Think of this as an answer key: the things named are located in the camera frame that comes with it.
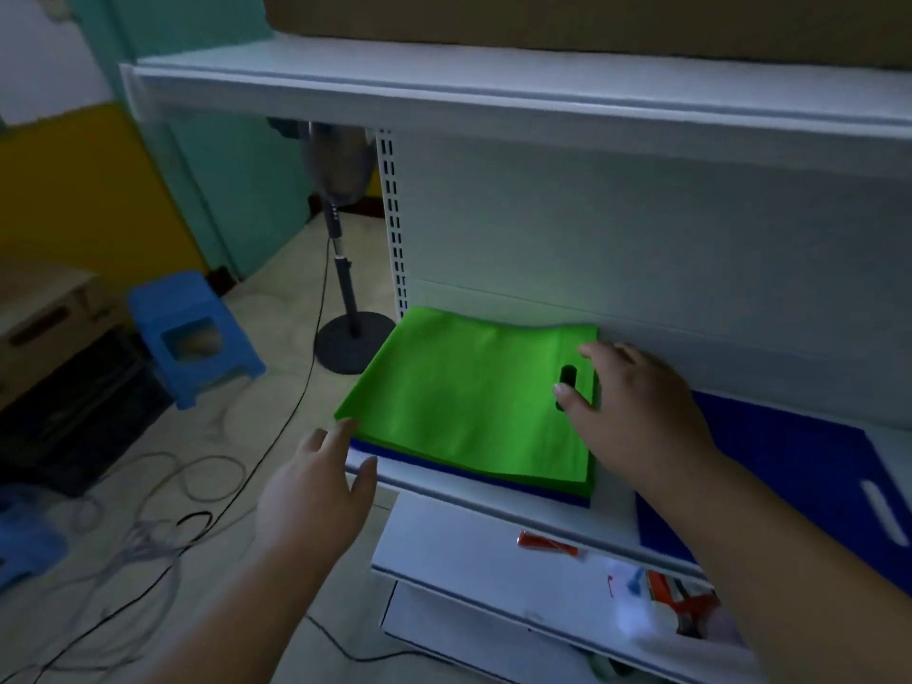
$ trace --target green bag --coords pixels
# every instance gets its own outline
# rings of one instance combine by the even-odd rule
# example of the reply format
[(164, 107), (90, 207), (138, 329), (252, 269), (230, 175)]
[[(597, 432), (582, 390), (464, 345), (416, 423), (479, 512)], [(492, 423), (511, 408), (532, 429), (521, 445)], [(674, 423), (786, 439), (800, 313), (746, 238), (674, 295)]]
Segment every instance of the green bag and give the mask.
[(409, 309), (336, 411), (357, 438), (463, 471), (589, 497), (595, 466), (557, 409), (566, 365), (592, 399), (595, 371), (576, 352), (592, 325), (530, 328)]

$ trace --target forearm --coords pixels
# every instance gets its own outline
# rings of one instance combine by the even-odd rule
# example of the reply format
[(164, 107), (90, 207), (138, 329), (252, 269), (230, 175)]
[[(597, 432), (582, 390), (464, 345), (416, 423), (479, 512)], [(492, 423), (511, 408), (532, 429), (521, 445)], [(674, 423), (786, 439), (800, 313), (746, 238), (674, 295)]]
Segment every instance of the forearm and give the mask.
[(326, 571), (261, 555), (170, 643), (142, 684), (267, 684)]
[(903, 677), (912, 602), (718, 451), (632, 483), (690, 547), (775, 681)]

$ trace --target brown box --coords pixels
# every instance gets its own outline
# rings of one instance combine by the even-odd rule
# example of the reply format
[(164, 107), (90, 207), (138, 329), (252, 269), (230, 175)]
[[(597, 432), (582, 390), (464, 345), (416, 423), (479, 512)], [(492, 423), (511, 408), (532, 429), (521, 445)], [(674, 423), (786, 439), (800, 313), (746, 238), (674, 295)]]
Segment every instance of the brown box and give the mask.
[(97, 275), (0, 259), (0, 409), (127, 316)]
[(912, 0), (264, 0), (277, 31), (912, 68)]

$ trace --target blue plastic stool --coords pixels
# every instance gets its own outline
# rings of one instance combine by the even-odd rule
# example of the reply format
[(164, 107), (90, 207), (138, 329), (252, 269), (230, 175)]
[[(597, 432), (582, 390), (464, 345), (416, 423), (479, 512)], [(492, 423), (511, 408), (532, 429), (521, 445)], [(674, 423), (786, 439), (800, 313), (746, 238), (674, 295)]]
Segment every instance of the blue plastic stool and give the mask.
[[(256, 379), (266, 371), (246, 333), (198, 271), (184, 271), (141, 285), (130, 292), (133, 321), (161, 370), (178, 410), (196, 405), (207, 385), (243, 372)], [(222, 350), (199, 361), (180, 361), (172, 345), (195, 326), (211, 322), (222, 335)]]
[(34, 490), (0, 486), (0, 590), (20, 578), (44, 574), (66, 556), (66, 542), (41, 516)]

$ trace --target teal door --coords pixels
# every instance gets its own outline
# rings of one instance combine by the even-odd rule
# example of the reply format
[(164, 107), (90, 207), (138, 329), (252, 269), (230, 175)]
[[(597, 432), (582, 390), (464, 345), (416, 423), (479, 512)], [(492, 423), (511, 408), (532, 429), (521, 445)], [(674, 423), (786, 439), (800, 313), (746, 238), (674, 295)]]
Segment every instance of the teal door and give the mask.
[[(261, 0), (69, 0), (121, 98), (121, 62), (268, 38)], [(199, 113), (141, 125), (212, 268), (244, 279), (299, 232), (312, 188), (297, 142), (260, 117)]]

